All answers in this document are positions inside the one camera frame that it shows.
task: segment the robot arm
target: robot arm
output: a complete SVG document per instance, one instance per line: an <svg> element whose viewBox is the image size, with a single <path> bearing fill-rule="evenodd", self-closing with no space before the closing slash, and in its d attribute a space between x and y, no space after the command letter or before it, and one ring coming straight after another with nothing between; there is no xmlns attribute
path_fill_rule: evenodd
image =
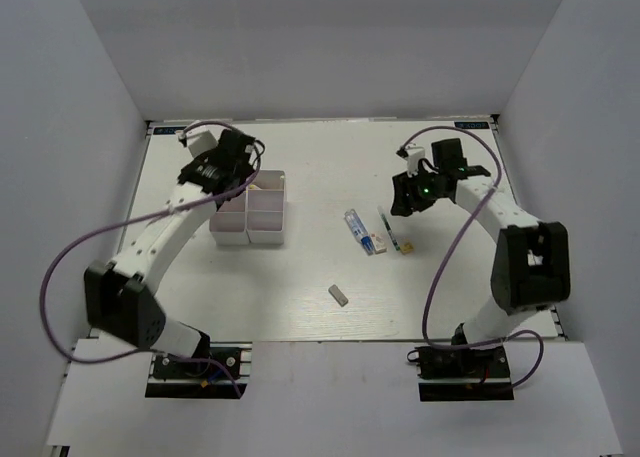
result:
<svg viewBox="0 0 640 457"><path fill-rule="evenodd" d="M423 152L416 165L415 157L399 151L407 159L408 170L393 177L392 215L421 212L440 198L449 198L472 213L493 186L486 169L467 164L460 139L435 142L432 152L435 171L430 172ZM496 242L492 296L462 324L455 344L507 337L532 315L566 300L570 291L568 237L562 224L539 221L500 191L476 220Z"/></svg>
<svg viewBox="0 0 640 457"><path fill-rule="evenodd" d="M219 142L206 130L192 137L194 160L180 173L167 201L168 215L152 220L108 263L94 262L87 268L85 299L90 325L137 348L207 357L209 336L168 317L155 293L186 242L224 200L189 204L234 189L249 178L255 171L249 159L256 139L231 130L224 130Z"/></svg>

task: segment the gray eraser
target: gray eraser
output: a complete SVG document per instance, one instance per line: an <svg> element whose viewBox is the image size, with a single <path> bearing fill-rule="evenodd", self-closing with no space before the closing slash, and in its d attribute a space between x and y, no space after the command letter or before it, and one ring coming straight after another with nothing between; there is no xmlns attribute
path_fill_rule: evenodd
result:
<svg viewBox="0 0 640 457"><path fill-rule="evenodd" d="M336 302L340 304L340 307L344 307L349 303L349 299L347 296L342 293L342 291L338 288L337 285L332 285L329 287L329 293L336 299Z"/></svg>

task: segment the white container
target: white container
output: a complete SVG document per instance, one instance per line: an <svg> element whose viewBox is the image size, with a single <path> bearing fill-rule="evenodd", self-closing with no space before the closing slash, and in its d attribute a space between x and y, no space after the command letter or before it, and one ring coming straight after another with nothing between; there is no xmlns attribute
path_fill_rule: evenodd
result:
<svg viewBox="0 0 640 457"><path fill-rule="evenodd" d="M225 202L209 220L218 245L284 243L285 175L281 170L262 170L252 188Z"/></svg>
<svg viewBox="0 0 640 457"><path fill-rule="evenodd" d="M209 219L209 230L218 245L248 245L247 193L222 204Z"/></svg>
<svg viewBox="0 0 640 457"><path fill-rule="evenodd" d="M247 233L252 244L284 243L285 175L281 170L258 173L247 199Z"/></svg>

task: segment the white platform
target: white platform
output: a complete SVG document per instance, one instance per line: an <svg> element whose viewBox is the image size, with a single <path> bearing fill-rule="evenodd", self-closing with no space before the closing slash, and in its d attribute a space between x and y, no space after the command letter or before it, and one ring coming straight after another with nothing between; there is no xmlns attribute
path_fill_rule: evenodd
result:
<svg viewBox="0 0 640 457"><path fill-rule="evenodd" d="M281 248L217 248L201 227L167 272L157 297L174 318L215 341L418 340L433 274L467 213L448 201L409 218L390 217L398 237L416 251L390 250L368 257L343 220L354 207L370 232L386 238L376 207L391 207L391 177L404 169L395 155L416 130L453 122L289 122L240 127L266 144L264 169L287 175L287 223ZM490 130L478 134L496 149ZM454 132L432 132L430 143L463 139L471 164L495 172L477 143ZM175 137L155 135L144 163L132 215L158 209L189 153ZM503 188L510 190L505 179ZM141 226L126 234L125 245ZM456 326L489 298L495 245L471 227L441 281L433 304L431 336L450 338ZM349 298L341 308L327 289L337 284ZM546 337L557 335L548 312L529 322Z"/></svg>
<svg viewBox="0 0 640 457"><path fill-rule="evenodd" d="M150 356L73 365L48 439L72 457L598 457L620 452L583 344L555 342L513 402L419 402L408 343L254 344L240 401L145 399ZM82 340L76 355L121 351ZM514 376L537 344L507 344Z"/></svg>

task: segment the purple cable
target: purple cable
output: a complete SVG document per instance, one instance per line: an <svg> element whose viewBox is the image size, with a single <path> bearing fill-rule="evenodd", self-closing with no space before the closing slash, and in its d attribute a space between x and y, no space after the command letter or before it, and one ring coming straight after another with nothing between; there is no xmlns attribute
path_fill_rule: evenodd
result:
<svg viewBox="0 0 640 457"><path fill-rule="evenodd" d="M438 286L438 283L440 282L440 279L442 278L442 274L444 273L444 270L447 267L447 264L449 263L449 260L451 260L451 256L453 255L453 253L455 252L456 248L458 247L458 244L462 240L462 237L467 232L467 229L471 226L473 221L480 214L480 212L482 211L484 206L487 204L489 199L491 199L491 197L493 197L493 194L495 194L498 185L502 181L502 166L500 165L500 160L498 159L498 156L491 149L491 147L489 147L486 144L486 142L484 142L480 137L478 137L473 132L470 132L470 131L465 130L465 129L459 129L457 127L451 127L451 126L448 126L448 125L435 125L433 127L427 127L425 129L419 130L418 132L413 134L411 137L409 137L409 139L402 145L402 148L406 147L411 142L413 142L416 139L416 137L418 137L418 136L420 136L420 135L422 135L422 134L424 134L426 132L432 131L432 130L453 130L453 131L456 131L456 132L461 132L461 133L466 134L469 137L473 138L476 142L478 142L480 145L482 145L482 147L484 147L484 149L489 153L489 155L493 159L493 162L496 164L497 175L496 175L496 179L493 182L493 187L491 189L489 189L489 191L487 192L487 195L485 195L482 198L482 200L478 203L478 205L473 210L473 212L471 212L471 214L469 214L469 217L467 218L467 220L465 221L463 226L460 228L460 230L456 234L455 238L453 239L453 242L451 242L451 245L449 246L449 249L447 249L447 253L445 254L444 258L442 259L442 262L440 263L440 266L436 270L436 273L435 273L435 275L433 277L433 280L431 281L431 287L429 288L429 293L427 294L427 301L426 301L426 303L424 305L424 312L422 314L422 335L424 337L424 340L427 342L427 344L430 347L433 347L434 349L438 349L438 350L472 349L472 348L476 348L476 347L482 347L482 346L485 346L485 345L502 344L503 342L515 339L516 337L519 337L519 336L525 335L525 334L532 335L533 337L536 338L536 340L538 341L538 344L540 345L540 350L538 352L538 357L537 357L536 362L534 363L533 367L531 367L531 370L529 370L529 372L527 372L527 374L524 377L522 377L520 380L516 381L515 383L511 384L511 386L505 387L504 389L501 389L501 390L513 389L513 388L523 384L527 380L529 380L531 378L531 376L536 372L536 370L538 370L538 367L540 367L540 363L542 362L542 356L544 355L544 341L542 340L542 337L540 336L540 334L538 334L537 332L534 332L533 330L519 330L518 332L514 332L513 334L511 334L511 335L509 335L509 336L507 336L507 337L505 337L503 339L490 339L490 340L484 340L482 342L474 342L472 344L460 344L460 345L439 344L439 343L434 342L433 340L431 340L429 338L429 335L427 334L427 321L429 319L429 311L431 310L431 304L433 302L433 297L434 297L434 295L436 293L436 287Z"/></svg>
<svg viewBox="0 0 640 457"><path fill-rule="evenodd" d="M187 132L191 132L193 129L197 129L198 127L202 127L203 125L218 125L220 127L224 127L225 129L233 130L235 132L244 133L240 129L238 129L237 127L234 127L231 124L227 124L226 122L223 122L222 120L199 120L199 121L190 123L189 125L187 125L181 131L176 132L178 134L178 136L179 136L178 140L180 140L184 145L186 145L187 141L190 138L195 138L196 137L196 136L187 137Z"/></svg>
<svg viewBox="0 0 640 457"><path fill-rule="evenodd" d="M187 127L189 130L193 130L196 127L199 127L201 125L221 125L223 127L226 128L230 128L232 130L237 130L235 129L235 127L230 126L228 124L225 123L218 123L217 121L202 121L202 122L197 122L196 124L192 124L191 126ZM140 217L134 217L131 219L127 219L124 220L122 222L118 222L116 224L111 224L111 225L107 225L104 227L101 227L99 229L93 230L85 235L82 235L80 237L78 237L76 240L74 240L73 242L71 242L69 245L67 245L64 249L62 249L62 251L60 251L60 253L58 255L55 256L55 258L53 259L53 261L51 262L51 264L49 264L49 267L47 268L44 277L42 278L42 283L40 285L40 298L39 298L39 307L40 307L40 320L42 322L42 328L44 329L45 334L47 335L47 338L49 339L49 342L51 342L51 345L53 345L54 349L60 354L62 355L65 359L71 361L71 362L75 362L76 364L104 364L107 362L113 362L114 360L118 360L118 359L122 359L124 357L128 357L130 355L134 355L134 354L138 354L141 352L153 352L152 350L142 350L142 349L134 349L134 350L130 350L128 352L123 352L121 354L116 354L116 355L112 355L110 357L102 357L100 359L84 359L82 357L76 357L74 356L71 352L67 351L62 344L60 343L60 341L58 340L58 338L54 335L53 330L51 329L51 324L49 322L49 318L47 316L47 308L46 308L46 301L47 301L47 289L49 287L49 283L51 281L51 276L53 275L53 272L56 270L56 268L58 267L58 265L60 264L60 262L62 261L62 259L64 259L64 257L71 252L74 248L76 248L78 245L80 245L81 243L83 243L86 240L91 239L92 237L95 237L97 235L100 234L104 234L106 232L110 232L112 230L116 230L116 229L121 229L123 227L126 227L128 225L132 225L132 224L137 224L140 222L145 222L147 220L152 220L152 219L161 219L164 217L167 217L169 215L171 215L173 212L180 212L183 210L189 210L192 209L194 207L198 207L200 205L203 204L208 204L209 202L212 201L218 201L218 200L224 200L230 197L235 197L237 196L240 192L244 191L245 188L247 188L251 182L253 182L255 180L255 178L258 175L258 172L260 171L260 164L261 164L261 159L258 158L257 162L256 162L256 170L253 174L251 174L249 176L249 178L241 185L239 185L238 187L228 190L226 192L223 192L221 194L218 195L212 195L212 196L208 196L205 197L203 199L200 200L196 200L194 202L188 202L186 204L183 205L178 205L176 206L173 211L169 210L169 209L164 209L164 210L159 210L157 212L152 212L150 214L146 214L146 215L141 215ZM238 394L238 397L241 397L241 393L240 393L240 389L238 388L238 385L236 384L235 380L233 379L233 377L231 376L231 374L229 373L229 371L219 362L213 360L213 359L193 359L193 358L186 358L186 357L181 357L178 358L177 360L179 360L180 362L187 362L187 363L200 363L200 362L209 362L210 364L215 365L216 367L218 367L220 370L222 370L224 372L224 374L226 375L226 377L231 381L231 383L233 384L233 387L236 391L236 393Z"/></svg>

